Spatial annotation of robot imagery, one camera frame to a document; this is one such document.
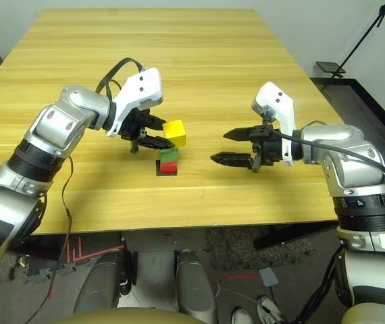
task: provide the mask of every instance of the floor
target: floor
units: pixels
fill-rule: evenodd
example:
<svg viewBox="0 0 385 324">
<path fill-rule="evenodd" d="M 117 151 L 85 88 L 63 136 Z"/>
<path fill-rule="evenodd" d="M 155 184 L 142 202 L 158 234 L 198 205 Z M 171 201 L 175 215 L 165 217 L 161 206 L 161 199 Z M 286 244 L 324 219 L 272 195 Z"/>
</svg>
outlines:
<svg viewBox="0 0 385 324">
<path fill-rule="evenodd" d="M 367 140 L 372 141 L 385 156 L 385 127 L 376 119 L 360 98 L 345 86 L 329 86 L 326 96 L 347 124 L 361 128 Z M 132 294 L 120 299 L 120 306 L 156 306 L 175 309 L 175 279 L 173 272 L 174 250 L 189 248 L 197 251 L 217 295 L 220 324 L 230 323 L 230 314 L 236 306 L 247 309 L 259 324 L 256 306 L 253 302 L 262 294 L 269 294 L 261 281 L 254 278 L 222 279 L 227 274 L 249 274 L 256 271 L 216 271 L 207 251 L 205 229 L 171 229 L 124 232 L 130 250 L 139 251 L 138 285 Z M 338 246 L 335 231 L 328 231 L 311 237 L 314 253 L 303 257 L 298 263 L 273 267 L 279 284 L 274 286 L 278 304 L 288 320 L 293 320 L 310 294 L 322 280 L 329 258 Z M 53 297 L 30 323 L 49 323 L 71 315 L 79 289 L 90 267 L 78 266 L 73 273 L 57 277 Z M 48 281 L 24 284 L 19 274 L 13 281 L 0 279 L 0 324 L 24 323 L 41 303 L 47 293 Z M 340 323 L 345 308 L 337 300 L 333 289 L 324 303 L 308 322 Z"/>
</svg>

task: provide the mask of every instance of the white sneaker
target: white sneaker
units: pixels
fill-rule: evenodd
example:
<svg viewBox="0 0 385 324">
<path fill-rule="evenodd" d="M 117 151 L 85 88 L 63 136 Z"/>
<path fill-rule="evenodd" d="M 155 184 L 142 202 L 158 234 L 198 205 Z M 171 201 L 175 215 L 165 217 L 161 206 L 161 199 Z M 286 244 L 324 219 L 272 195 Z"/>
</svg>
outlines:
<svg viewBox="0 0 385 324">
<path fill-rule="evenodd" d="M 257 313 L 262 324 L 284 323 L 280 309 L 267 296 L 259 297 L 257 301 Z"/>
<path fill-rule="evenodd" d="M 245 309 L 238 307 L 232 312 L 232 324 L 254 324 L 254 322 Z"/>
</svg>

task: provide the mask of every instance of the cable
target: cable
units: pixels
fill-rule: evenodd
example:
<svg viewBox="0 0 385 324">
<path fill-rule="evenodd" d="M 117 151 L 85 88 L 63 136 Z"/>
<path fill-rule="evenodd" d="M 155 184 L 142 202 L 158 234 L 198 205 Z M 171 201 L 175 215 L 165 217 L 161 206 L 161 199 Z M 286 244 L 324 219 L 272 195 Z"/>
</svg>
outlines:
<svg viewBox="0 0 385 324">
<path fill-rule="evenodd" d="M 297 143 L 309 145 L 309 146 L 312 146 L 312 147 L 317 147 L 319 149 L 335 151 L 335 152 L 339 152 L 339 153 L 342 153 L 342 154 L 345 154 L 345 155 L 350 155 L 351 157 L 356 157 L 359 160 L 362 160 L 362 161 L 364 161 L 364 162 L 366 162 L 366 163 L 368 163 L 368 164 L 370 164 L 370 165 L 372 165 L 374 167 L 377 167 L 378 169 L 380 169 L 380 171 L 382 171 L 385 174 L 385 167 L 383 165 L 381 165 L 380 163 L 378 163 L 378 162 L 376 162 L 376 161 L 374 161 L 374 160 L 372 160 L 372 159 L 370 159 L 368 157 L 364 157 L 363 155 L 360 155 L 358 153 L 351 152 L 351 151 L 348 151 L 348 150 L 345 150 L 343 148 L 339 148 L 339 147 L 336 147 L 336 146 L 331 146 L 331 145 L 311 142 L 309 140 L 302 140 L 300 138 L 295 138 L 295 137 L 283 134 L 281 132 L 277 132 L 272 127 L 270 127 L 270 125 L 265 120 L 263 120 L 263 125 L 272 134 L 275 134 L 275 135 L 277 135 L 277 136 L 279 136 L 281 138 L 285 138 L 286 140 L 291 140 L 292 142 L 297 142 Z"/>
<path fill-rule="evenodd" d="M 24 322 L 24 324 L 28 324 L 31 320 L 33 320 L 34 317 L 36 316 L 36 314 L 38 314 L 39 311 L 44 307 L 47 299 L 51 298 L 51 292 L 53 290 L 53 284 L 55 282 L 56 273 L 59 270 L 60 265 L 62 264 L 63 255 L 65 254 L 66 244 L 68 243 L 68 240 L 70 238 L 71 227 L 72 227 L 72 215 L 71 215 L 71 211 L 69 210 L 69 208 L 67 207 L 66 202 L 65 202 L 65 189 L 71 180 L 72 174 L 74 173 L 74 164 L 72 162 L 71 156 L 69 156 L 69 160 L 70 160 L 71 173 L 70 173 L 70 176 L 68 177 L 68 179 L 66 180 L 65 184 L 63 185 L 62 193 L 61 193 L 62 203 L 63 203 L 63 206 L 65 207 L 66 217 L 68 218 L 68 230 L 66 232 L 65 240 L 63 241 L 63 246 L 62 246 L 62 250 L 60 252 L 59 260 L 56 262 L 56 266 L 55 266 L 55 268 L 53 270 L 53 274 L 51 276 L 50 286 L 49 286 L 49 290 L 47 292 L 47 295 L 45 296 L 44 300 L 41 302 L 39 307 L 36 309 L 36 311 L 32 314 L 31 317 L 29 317 L 29 319 L 26 322 Z M 45 204 L 47 204 L 47 193 L 45 193 L 44 197 L 45 197 Z"/>
<path fill-rule="evenodd" d="M 320 125 L 326 125 L 326 123 L 324 121 L 321 121 L 321 120 L 313 120 L 311 122 L 309 122 L 307 125 L 303 126 L 301 129 L 303 130 L 305 127 L 308 127 L 308 126 L 311 126 L 313 124 L 320 124 Z"/>
<path fill-rule="evenodd" d="M 118 64 L 113 66 L 112 69 L 110 71 L 108 71 L 108 73 L 104 76 L 104 78 L 101 79 L 101 81 L 97 85 L 97 88 L 95 89 L 95 92 L 100 93 L 101 90 L 103 90 L 103 88 L 109 84 L 110 80 L 113 79 L 113 77 L 120 70 L 120 68 L 122 66 L 124 66 L 125 64 L 130 63 L 130 62 L 135 63 L 135 65 L 136 65 L 136 67 L 137 67 L 139 72 L 143 72 L 143 71 L 146 70 L 143 67 L 143 65 L 141 65 L 135 59 L 132 59 L 130 57 L 125 57 L 124 59 L 120 60 L 118 62 Z"/>
<path fill-rule="evenodd" d="M 272 286 L 269 286 L 269 290 L 270 290 L 270 292 L 271 292 L 271 297 L 272 297 L 272 299 L 274 300 L 275 305 L 276 305 L 278 308 L 280 308 L 280 307 L 278 306 L 277 301 L 276 301 L 276 298 L 275 298 L 275 295 L 274 295 L 274 289 L 272 288 Z"/>
<path fill-rule="evenodd" d="M 122 86 L 119 84 L 119 82 L 118 81 L 116 81 L 116 80 L 114 80 L 114 79 L 111 79 L 109 82 L 113 82 L 116 86 L 118 86 L 118 88 L 119 88 L 119 91 L 121 91 L 122 90 Z"/>
<path fill-rule="evenodd" d="M 308 299 L 305 306 L 302 308 L 299 316 L 291 324 L 303 324 L 309 319 L 312 314 L 319 308 L 325 297 L 328 295 L 329 289 L 335 278 L 334 262 L 335 257 L 342 251 L 342 246 L 339 246 L 335 253 L 332 255 L 328 266 L 326 267 L 325 274 L 323 276 L 322 284 L 318 289 L 314 291 L 311 297 Z"/>
</svg>

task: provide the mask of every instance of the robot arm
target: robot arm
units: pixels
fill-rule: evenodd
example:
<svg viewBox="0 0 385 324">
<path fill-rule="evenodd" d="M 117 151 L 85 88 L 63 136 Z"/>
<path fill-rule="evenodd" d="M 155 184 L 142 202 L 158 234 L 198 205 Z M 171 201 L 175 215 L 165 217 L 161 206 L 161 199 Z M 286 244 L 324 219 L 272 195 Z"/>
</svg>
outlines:
<svg viewBox="0 0 385 324">
<path fill-rule="evenodd" d="M 253 101 L 253 110 L 262 117 L 263 124 L 236 128 L 224 135 L 232 140 L 251 141 L 256 156 L 221 152 L 211 159 L 255 172 L 261 165 L 281 160 L 287 166 L 301 159 L 306 164 L 322 165 L 344 247 L 335 262 L 338 297 L 347 307 L 365 302 L 385 305 L 385 176 L 377 168 L 377 163 L 384 166 L 383 157 L 353 126 L 307 126 L 295 130 L 292 107 L 292 100 L 268 82 Z M 281 132 L 269 124 L 274 120 L 280 122 Z M 350 155 L 356 153 L 376 165 Z"/>
<path fill-rule="evenodd" d="M 113 103 L 82 86 L 65 87 L 0 166 L 0 260 L 11 244 L 20 244 L 39 226 L 45 211 L 41 199 L 87 128 L 103 128 L 110 137 L 119 133 L 128 140 L 145 126 L 162 129 L 165 121 L 149 115 L 149 108 L 161 101 L 161 77 L 155 68 L 129 77 Z M 145 119 L 136 117 L 137 109 L 147 112 Z M 173 145 L 158 141 L 163 148 Z"/>
</svg>

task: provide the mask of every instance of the gray floor mat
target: gray floor mat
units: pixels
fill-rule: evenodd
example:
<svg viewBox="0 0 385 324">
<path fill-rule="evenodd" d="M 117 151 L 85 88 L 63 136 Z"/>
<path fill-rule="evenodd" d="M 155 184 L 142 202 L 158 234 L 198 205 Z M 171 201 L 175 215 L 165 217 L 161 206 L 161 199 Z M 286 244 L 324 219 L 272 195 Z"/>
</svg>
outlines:
<svg viewBox="0 0 385 324">
<path fill-rule="evenodd" d="M 313 239 L 303 238 L 256 251 L 253 239 L 270 233 L 269 226 L 212 227 L 207 230 L 213 266 L 219 270 L 260 269 L 297 263 L 315 251 Z"/>
</svg>

